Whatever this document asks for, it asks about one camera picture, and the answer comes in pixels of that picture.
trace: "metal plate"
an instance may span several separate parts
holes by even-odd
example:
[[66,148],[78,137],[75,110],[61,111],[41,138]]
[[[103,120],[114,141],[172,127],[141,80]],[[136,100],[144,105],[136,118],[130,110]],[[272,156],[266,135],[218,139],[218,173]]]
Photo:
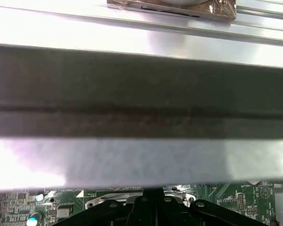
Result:
[[0,5],[0,189],[283,179],[283,5]]

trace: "motherboard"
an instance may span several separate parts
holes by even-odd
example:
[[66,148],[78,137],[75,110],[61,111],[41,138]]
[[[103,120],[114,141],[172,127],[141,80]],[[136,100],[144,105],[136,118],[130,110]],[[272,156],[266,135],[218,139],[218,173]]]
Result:
[[[187,203],[204,199],[267,225],[276,218],[274,184],[270,181],[260,181],[255,185],[249,182],[173,185],[165,186],[164,190],[165,195],[171,192],[185,194],[183,200]],[[0,226],[53,226],[104,200],[125,202],[127,198],[141,194],[140,187],[103,190],[42,189],[0,193]]]

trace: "metal rail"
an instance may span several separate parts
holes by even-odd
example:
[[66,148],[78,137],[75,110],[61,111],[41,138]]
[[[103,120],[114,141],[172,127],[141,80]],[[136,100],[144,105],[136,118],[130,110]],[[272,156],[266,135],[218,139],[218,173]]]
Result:
[[280,4],[238,0],[232,24],[121,11],[107,8],[102,0],[42,4],[0,1],[4,7],[31,10],[0,8],[0,44],[283,67]]

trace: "green circuit board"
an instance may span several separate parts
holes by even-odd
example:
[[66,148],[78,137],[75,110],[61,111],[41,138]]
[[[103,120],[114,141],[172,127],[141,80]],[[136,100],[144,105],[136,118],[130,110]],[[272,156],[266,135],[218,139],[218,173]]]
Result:
[[[249,182],[240,184],[216,185],[176,185],[182,192],[193,195],[196,199],[205,199],[220,206],[236,211],[252,219],[270,224],[275,219],[274,184],[261,181],[257,185]],[[107,194],[136,193],[140,187],[111,188],[106,190],[90,189],[51,189],[42,190],[44,198],[37,201],[37,191],[0,193],[0,226],[26,226],[31,214],[39,212],[43,218],[40,226],[53,226],[60,220],[73,216],[86,209],[90,200]]]

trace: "silver metal part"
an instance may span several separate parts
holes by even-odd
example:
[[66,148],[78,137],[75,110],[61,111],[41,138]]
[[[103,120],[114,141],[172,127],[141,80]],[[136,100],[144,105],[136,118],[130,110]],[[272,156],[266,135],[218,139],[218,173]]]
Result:
[[[171,200],[168,196],[174,197],[179,203],[183,203],[186,206],[190,206],[191,200],[196,200],[194,195],[190,195],[180,191],[164,191],[167,200]],[[142,192],[129,192],[129,193],[109,193],[96,199],[90,200],[85,204],[85,209],[89,209],[91,206],[98,205],[106,200],[116,200],[124,203],[134,203],[137,197],[142,196]]]
[[208,0],[162,0],[162,1],[179,6],[193,6],[193,5],[202,4]]
[[169,198],[169,197],[164,198],[164,200],[165,200],[166,202],[170,202],[170,201],[172,201],[172,199],[171,199],[171,198]]
[[[120,11],[105,7],[105,2],[79,0],[53,4],[44,0],[40,5],[35,1],[0,0],[0,6],[47,11],[0,8],[0,44],[283,68],[281,4],[239,0],[237,19],[232,24],[223,24],[166,13]],[[69,31],[84,35],[69,35]]]
[[196,206],[198,206],[198,207],[205,207],[205,204],[203,202],[197,202]]

